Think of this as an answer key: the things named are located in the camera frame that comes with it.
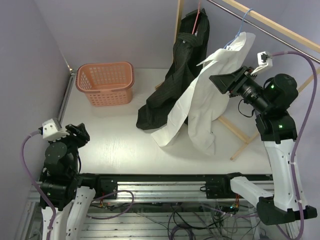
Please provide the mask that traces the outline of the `white shirt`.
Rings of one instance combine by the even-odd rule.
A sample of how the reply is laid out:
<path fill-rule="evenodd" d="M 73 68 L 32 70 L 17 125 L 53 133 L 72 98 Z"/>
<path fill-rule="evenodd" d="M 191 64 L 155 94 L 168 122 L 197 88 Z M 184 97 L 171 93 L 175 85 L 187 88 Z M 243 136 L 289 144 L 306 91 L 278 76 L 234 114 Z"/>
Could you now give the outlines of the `white shirt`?
<path fill-rule="evenodd" d="M 222 94 L 210 76 L 230 74 L 238 70 L 247 57 L 255 34 L 241 32 L 226 48 L 219 48 L 200 62 L 202 69 L 174 104 L 164 127 L 151 135 L 159 147 L 172 144 L 185 120 L 193 146 L 206 155 L 216 153 L 212 122 L 227 108 L 229 96 Z"/>

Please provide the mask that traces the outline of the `dark striped shirt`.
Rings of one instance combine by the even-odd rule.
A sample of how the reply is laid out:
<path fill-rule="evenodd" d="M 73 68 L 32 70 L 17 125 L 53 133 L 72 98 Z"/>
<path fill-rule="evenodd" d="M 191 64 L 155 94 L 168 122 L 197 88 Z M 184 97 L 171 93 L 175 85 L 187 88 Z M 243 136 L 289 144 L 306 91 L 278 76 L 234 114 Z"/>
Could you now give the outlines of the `dark striped shirt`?
<path fill-rule="evenodd" d="M 200 10 L 196 32 L 192 30 L 197 10 L 181 20 L 180 29 L 173 46 L 173 62 L 163 83 L 138 110 L 136 127 L 141 130 L 158 129 L 167 123 L 167 117 L 177 100 L 199 75 L 198 66 L 207 55 L 210 22 L 205 9 Z"/>

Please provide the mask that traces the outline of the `blue wire hanger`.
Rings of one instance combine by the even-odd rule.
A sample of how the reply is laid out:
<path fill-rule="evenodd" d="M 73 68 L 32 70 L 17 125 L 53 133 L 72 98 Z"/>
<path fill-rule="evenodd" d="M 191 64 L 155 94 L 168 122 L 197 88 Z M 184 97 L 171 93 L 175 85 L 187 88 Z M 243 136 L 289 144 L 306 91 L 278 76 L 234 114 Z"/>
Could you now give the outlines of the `blue wire hanger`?
<path fill-rule="evenodd" d="M 230 41 L 223 47 L 223 49 L 226 49 L 234 40 L 236 40 L 236 39 L 240 36 L 240 33 L 241 33 L 241 31 L 242 31 L 242 29 L 243 29 L 243 26 L 244 26 L 244 20 L 245 20 L 247 14 L 248 14 L 249 12 L 251 12 L 252 10 L 253 10 L 253 8 L 250 8 L 250 9 L 247 10 L 247 12 L 243 15 L 242 20 L 241 20 L 241 25 L 240 25 L 240 27 L 239 27 L 239 29 L 238 29 L 237 34 L 235 35 L 235 38 L 232 39 L 232 40 L 230 40 Z"/>

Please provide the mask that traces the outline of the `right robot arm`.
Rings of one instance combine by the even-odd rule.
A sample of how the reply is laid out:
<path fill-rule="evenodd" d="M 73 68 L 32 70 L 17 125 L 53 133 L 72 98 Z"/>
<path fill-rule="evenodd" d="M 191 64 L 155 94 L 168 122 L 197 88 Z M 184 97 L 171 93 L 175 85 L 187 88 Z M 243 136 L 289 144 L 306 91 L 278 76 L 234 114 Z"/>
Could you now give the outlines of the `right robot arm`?
<path fill-rule="evenodd" d="M 256 113 L 255 123 L 267 151 L 274 192 L 268 192 L 239 172 L 225 175 L 221 194 L 231 198 L 240 195 L 250 202 L 260 220 L 267 226 L 316 218 L 317 209 L 302 199 L 298 171 L 294 165 L 294 145 L 298 142 L 294 119 L 288 113 L 298 97 L 296 80 L 285 73 L 269 78 L 263 86 L 255 82 L 253 69 L 241 67 L 229 74 L 211 75 L 209 80 L 222 94 L 241 96 Z"/>

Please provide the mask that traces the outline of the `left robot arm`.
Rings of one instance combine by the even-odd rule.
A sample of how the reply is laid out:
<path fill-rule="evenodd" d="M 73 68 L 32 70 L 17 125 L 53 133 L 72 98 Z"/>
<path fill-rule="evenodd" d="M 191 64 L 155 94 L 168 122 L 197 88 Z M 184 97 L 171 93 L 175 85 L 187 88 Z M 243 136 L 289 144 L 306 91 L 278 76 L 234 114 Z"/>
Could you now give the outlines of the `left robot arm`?
<path fill-rule="evenodd" d="M 117 185 L 104 182 L 97 174 L 80 173 L 79 148 L 90 141 L 84 123 L 62 127 L 50 119 L 39 132 L 49 142 L 40 178 L 45 195 L 40 199 L 43 234 L 49 234 L 51 240 L 77 240 L 92 200 L 115 199 Z"/>

